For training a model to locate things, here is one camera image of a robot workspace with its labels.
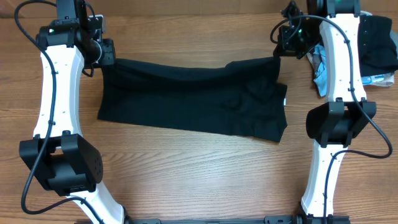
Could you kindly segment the black t-shirt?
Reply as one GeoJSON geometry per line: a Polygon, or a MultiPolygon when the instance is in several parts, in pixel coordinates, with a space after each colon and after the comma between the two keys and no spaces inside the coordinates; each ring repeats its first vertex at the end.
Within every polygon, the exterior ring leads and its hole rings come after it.
{"type": "Polygon", "coordinates": [[[104,67],[98,118],[279,142],[287,86],[274,57],[221,68],[184,68],[118,59],[104,67]]]}

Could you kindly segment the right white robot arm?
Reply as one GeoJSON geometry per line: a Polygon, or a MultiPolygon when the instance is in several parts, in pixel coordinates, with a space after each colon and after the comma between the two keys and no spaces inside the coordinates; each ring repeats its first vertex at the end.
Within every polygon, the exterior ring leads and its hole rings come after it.
{"type": "Polygon", "coordinates": [[[308,13],[294,1],[274,27],[276,57],[302,58],[321,42],[326,58],[326,102],[308,112],[306,129],[313,139],[307,188],[293,223],[349,223],[333,214],[333,195],[348,147],[376,114],[361,81],[358,56],[359,1],[307,1],[308,13]]]}

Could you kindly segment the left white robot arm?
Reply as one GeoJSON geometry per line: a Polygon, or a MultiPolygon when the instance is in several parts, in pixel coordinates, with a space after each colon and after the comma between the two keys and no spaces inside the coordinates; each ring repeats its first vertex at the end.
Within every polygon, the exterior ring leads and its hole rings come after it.
{"type": "Polygon", "coordinates": [[[33,138],[21,141],[19,154],[43,189],[62,203],[75,202],[91,223],[129,223],[125,208],[103,182],[100,152],[82,135],[80,78],[112,65],[114,45],[102,37],[104,19],[81,0],[54,2],[57,18],[30,41],[40,50],[43,85],[33,138]]]}

